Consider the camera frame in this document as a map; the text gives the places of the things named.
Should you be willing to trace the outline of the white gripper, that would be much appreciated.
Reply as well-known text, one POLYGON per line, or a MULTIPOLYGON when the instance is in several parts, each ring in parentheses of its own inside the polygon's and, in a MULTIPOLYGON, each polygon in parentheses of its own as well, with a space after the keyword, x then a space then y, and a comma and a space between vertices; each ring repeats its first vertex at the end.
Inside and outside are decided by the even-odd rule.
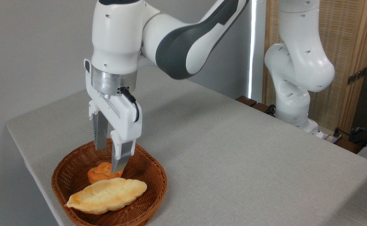
POLYGON ((94 130, 96 150, 107 148, 107 129, 113 127, 111 173, 122 171, 134 155, 136 139, 142 131, 142 110, 130 93, 137 74, 105 73, 85 59, 85 81, 89 101, 89 120, 94 130))

